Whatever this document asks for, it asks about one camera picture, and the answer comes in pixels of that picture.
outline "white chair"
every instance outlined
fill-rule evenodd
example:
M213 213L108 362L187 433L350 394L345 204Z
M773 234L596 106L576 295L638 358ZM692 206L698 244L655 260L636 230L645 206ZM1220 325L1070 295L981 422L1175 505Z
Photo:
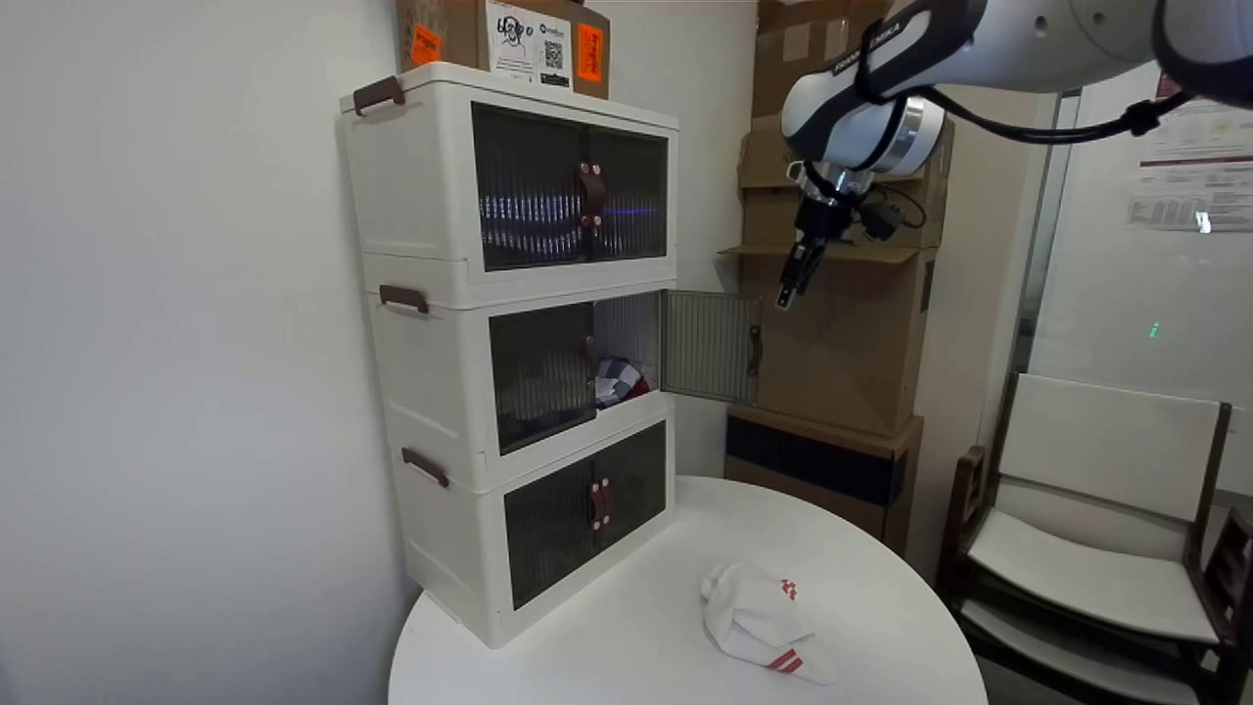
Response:
M1231 402L1019 375L959 463L941 591L975 651L1079 700L1237 700L1250 530L1203 569Z

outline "chair backrest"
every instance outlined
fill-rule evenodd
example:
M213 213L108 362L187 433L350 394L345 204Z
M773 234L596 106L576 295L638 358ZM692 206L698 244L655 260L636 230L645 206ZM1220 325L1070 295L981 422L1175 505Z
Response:
M1058 537L1181 555L1206 520L1231 409L1019 375L998 508Z

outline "white round table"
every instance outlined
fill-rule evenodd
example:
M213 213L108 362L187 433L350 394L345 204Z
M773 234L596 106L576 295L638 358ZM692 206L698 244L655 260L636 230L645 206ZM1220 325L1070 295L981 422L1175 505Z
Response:
M726 657L701 632L701 576L757 564L797 585L830 682ZM422 594L391 657L391 705L985 705L934 591L889 550L805 501L681 478L676 517L535 625L489 651Z

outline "robotic arm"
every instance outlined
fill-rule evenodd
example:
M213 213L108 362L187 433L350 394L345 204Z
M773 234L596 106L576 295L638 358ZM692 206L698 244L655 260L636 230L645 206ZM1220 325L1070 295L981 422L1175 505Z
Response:
M1143 60L1186 89L1253 106L1253 0L914 0L861 52L805 73L784 101L796 183L805 193L778 304L805 290L822 248L851 227L873 175L916 174L942 108L934 84L1066 94Z

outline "cardboard box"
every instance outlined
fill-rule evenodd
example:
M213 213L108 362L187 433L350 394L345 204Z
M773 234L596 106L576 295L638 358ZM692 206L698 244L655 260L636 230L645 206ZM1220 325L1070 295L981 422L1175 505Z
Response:
M612 18L570 0L395 0L401 67L463 64L606 99Z
M788 179L788 141L778 129L778 118L757 118L744 146L739 146L739 200L744 200L744 234L739 248L748 252L788 252L796 234L796 206L797 193ZM897 227L886 248L916 248L916 252L934 252L942 240L942 204L946 204L946 161L953 161L953 129L942 129L933 161L923 174L903 175L903 179L881 179L881 188L893 188L910 197L914 204L923 206L928 225L923 227ZM881 240L869 240L861 225L851 227L844 234L859 248L881 248Z
M923 351L928 290L934 260L903 264L827 260L809 290L788 313L778 298L784 260L739 260L739 295L758 303L758 411L899 433L914 418Z
M919 427L869 437L732 409L726 478L813 501L903 552Z
M827 72L861 33L889 12L889 0L805 0L767 12L757 35L753 115L778 115L788 89Z

